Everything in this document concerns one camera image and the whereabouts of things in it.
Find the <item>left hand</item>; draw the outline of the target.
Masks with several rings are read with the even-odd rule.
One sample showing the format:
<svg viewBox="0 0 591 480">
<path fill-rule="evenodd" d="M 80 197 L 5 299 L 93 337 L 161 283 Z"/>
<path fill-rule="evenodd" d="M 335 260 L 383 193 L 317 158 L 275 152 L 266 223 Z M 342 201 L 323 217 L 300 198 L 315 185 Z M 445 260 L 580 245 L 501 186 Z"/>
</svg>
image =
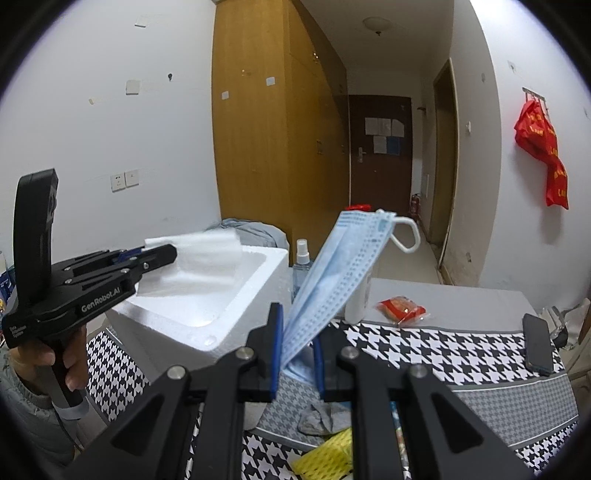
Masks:
<svg viewBox="0 0 591 480">
<path fill-rule="evenodd" d="M 70 391 L 85 389 L 88 383 L 86 350 L 87 328 L 82 325 L 70 338 L 62 359 L 67 370 L 65 383 Z M 42 367 L 51 367 L 56 361 L 55 352 L 48 346 L 31 341 L 9 350 L 9 363 L 24 385 L 35 394 L 47 393 L 38 373 Z"/>
</svg>

